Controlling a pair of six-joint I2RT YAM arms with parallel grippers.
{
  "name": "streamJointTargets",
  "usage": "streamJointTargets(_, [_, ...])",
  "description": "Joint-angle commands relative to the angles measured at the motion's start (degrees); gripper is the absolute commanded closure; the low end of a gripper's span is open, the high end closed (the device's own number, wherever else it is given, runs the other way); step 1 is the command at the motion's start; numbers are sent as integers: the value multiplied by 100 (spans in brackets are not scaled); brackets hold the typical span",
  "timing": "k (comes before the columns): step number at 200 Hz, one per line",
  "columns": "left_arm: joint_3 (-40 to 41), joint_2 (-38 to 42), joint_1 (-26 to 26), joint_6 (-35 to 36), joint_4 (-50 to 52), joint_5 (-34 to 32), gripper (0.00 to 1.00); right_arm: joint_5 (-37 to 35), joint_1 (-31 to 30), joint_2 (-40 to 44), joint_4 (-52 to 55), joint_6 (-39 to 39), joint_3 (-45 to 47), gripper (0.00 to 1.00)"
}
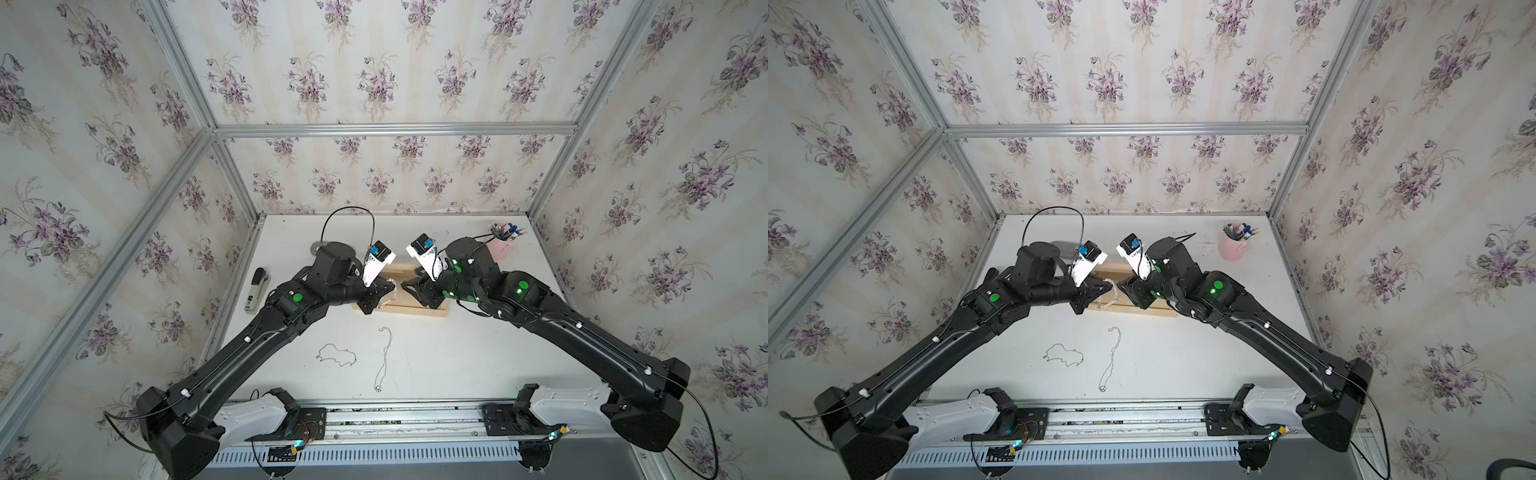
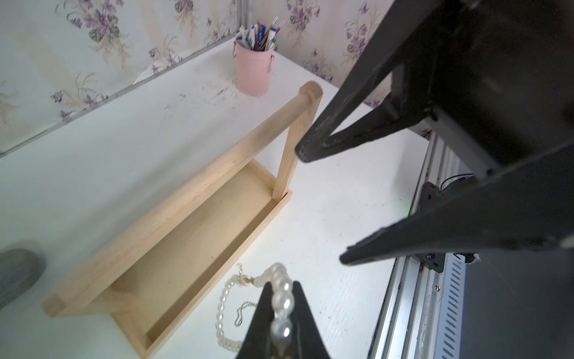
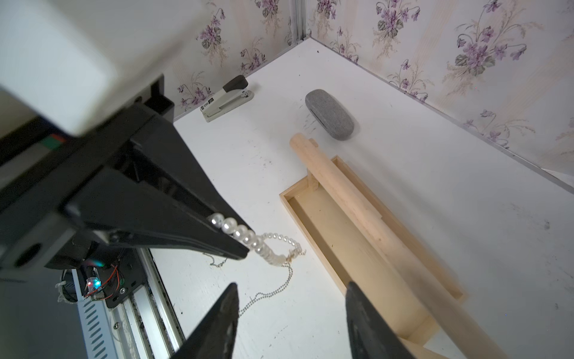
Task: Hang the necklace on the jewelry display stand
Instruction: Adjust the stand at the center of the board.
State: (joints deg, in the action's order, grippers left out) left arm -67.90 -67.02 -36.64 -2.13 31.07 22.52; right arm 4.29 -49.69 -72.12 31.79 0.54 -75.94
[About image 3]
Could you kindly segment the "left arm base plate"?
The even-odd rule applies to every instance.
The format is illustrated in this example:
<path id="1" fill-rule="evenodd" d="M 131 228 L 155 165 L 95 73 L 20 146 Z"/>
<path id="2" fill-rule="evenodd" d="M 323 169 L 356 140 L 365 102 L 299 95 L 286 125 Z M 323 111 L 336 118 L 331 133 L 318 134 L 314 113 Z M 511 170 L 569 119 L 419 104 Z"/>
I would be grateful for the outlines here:
<path id="1" fill-rule="evenodd" d="M 46 268 L 61 272 L 56 284 L 58 300 L 68 304 L 87 299 L 104 302 L 108 309 L 114 309 L 147 283 L 136 250 L 95 242 L 68 242 Z"/>

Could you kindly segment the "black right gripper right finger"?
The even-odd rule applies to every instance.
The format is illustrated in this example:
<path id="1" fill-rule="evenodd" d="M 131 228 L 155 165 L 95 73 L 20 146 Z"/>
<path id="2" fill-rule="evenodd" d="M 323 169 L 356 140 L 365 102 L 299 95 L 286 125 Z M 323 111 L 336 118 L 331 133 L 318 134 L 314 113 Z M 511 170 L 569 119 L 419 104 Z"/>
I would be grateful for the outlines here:
<path id="1" fill-rule="evenodd" d="M 353 281 L 347 286 L 345 309 L 353 359 L 414 358 Z"/>

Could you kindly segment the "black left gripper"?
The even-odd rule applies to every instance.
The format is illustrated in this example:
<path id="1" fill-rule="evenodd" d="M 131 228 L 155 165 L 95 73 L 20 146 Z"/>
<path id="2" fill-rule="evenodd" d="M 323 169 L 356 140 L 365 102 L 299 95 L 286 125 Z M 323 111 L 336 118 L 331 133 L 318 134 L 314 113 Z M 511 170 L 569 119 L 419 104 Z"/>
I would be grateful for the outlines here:
<path id="1" fill-rule="evenodd" d="M 70 240 L 73 224 L 112 248 L 248 256 L 209 220 L 220 213 L 244 224 L 168 122 L 173 107 L 160 76 L 84 136 L 37 118 L 1 140 L 1 166 L 27 166 L 1 188 L 1 281 L 28 281 Z M 133 168 L 98 172 L 120 150 Z"/>

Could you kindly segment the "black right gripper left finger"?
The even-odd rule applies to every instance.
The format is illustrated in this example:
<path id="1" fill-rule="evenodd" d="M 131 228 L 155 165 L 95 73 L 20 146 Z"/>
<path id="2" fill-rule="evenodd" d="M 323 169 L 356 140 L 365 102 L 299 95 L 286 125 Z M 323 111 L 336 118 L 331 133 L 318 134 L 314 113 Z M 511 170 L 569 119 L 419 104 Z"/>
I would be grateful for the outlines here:
<path id="1" fill-rule="evenodd" d="M 238 286 L 231 283 L 171 358 L 232 358 L 238 324 Z"/>

